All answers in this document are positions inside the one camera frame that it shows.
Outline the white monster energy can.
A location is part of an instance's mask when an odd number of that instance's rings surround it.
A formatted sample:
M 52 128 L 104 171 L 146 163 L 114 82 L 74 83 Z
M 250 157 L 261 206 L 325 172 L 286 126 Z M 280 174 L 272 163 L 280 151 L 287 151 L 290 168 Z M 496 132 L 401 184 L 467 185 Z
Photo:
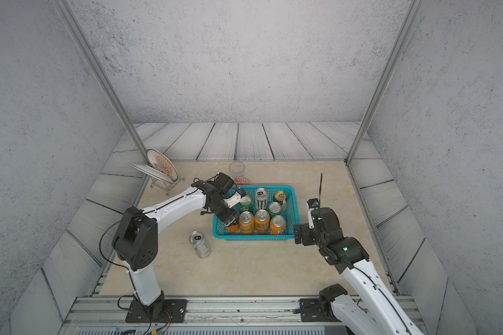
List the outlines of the white monster energy can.
M 265 188 L 257 188 L 254 194 L 254 209 L 256 211 L 267 209 L 268 191 Z

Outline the silver drink can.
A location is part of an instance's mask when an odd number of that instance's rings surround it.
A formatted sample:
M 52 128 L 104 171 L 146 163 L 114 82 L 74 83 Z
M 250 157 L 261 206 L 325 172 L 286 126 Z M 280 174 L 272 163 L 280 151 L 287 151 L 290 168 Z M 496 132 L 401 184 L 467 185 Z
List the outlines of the silver drink can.
M 208 241 L 203 233 L 194 231 L 189 236 L 189 242 L 199 258 L 205 259 L 211 254 Z

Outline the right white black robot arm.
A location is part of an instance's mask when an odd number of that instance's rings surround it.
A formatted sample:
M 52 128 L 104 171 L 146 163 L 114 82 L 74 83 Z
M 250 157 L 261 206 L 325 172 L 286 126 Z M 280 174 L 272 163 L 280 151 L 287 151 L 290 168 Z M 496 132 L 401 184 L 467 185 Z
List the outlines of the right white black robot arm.
M 319 293 L 321 316 L 342 322 L 348 334 L 422 334 L 386 288 L 360 241 L 344 236 L 337 214 L 314 199 L 307 216 L 308 223 L 294 226 L 295 243 L 317 246 L 324 260 L 349 282 L 367 307 L 364 311 L 346 289 L 334 284 Z

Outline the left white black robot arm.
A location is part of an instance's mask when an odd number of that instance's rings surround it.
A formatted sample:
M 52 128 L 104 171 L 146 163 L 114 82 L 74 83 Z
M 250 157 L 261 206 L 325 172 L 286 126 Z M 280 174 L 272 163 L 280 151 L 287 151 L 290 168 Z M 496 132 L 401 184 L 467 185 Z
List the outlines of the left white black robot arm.
M 128 208 L 119 222 L 112 246 L 127 269 L 134 297 L 142 307 L 161 304 L 163 291 L 157 283 L 153 262 L 158 253 L 159 234 L 172 223 L 200 210 L 215 214 L 226 227 L 237 226 L 238 205 L 246 191 L 227 174 L 209 180 L 194 180 L 191 186 L 157 205 Z

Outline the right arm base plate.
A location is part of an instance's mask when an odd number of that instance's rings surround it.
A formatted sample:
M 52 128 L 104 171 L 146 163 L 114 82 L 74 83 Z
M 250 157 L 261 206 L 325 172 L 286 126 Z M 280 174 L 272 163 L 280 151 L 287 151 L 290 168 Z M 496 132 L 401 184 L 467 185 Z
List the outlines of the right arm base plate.
M 299 315 L 302 322 L 340 322 L 334 316 L 329 302 L 320 298 L 300 299 L 299 307 L 293 314 Z

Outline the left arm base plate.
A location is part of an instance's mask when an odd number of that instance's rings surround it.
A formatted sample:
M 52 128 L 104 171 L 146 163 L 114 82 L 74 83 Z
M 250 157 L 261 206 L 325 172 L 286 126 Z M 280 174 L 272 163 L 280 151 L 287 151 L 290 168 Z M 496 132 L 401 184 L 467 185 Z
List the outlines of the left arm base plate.
M 158 299 L 148 307 L 133 297 L 127 316 L 126 323 L 183 323 L 187 311 L 187 300 Z

